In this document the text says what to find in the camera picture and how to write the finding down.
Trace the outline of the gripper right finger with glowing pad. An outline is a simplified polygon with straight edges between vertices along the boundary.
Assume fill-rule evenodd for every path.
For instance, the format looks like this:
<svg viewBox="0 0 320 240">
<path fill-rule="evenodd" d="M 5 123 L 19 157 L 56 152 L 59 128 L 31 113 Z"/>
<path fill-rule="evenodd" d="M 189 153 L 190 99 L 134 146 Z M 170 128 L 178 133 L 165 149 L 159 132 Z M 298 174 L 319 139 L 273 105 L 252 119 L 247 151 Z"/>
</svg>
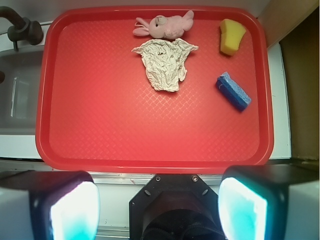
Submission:
<svg viewBox="0 0 320 240">
<path fill-rule="evenodd" d="M 218 212 L 229 240 L 318 240 L 319 167 L 231 166 L 218 189 Z"/>
</svg>

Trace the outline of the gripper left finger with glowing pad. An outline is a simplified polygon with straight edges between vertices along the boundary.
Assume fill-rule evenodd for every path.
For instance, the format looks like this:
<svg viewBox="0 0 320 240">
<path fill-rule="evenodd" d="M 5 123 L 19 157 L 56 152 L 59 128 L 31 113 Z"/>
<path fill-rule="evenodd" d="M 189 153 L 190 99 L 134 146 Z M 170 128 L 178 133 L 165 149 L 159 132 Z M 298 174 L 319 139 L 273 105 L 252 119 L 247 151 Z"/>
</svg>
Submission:
<svg viewBox="0 0 320 240">
<path fill-rule="evenodd" d="M 2 240 L 93 240 L 100 194 L 86 171 L 2 171 Z"/>
</svg>

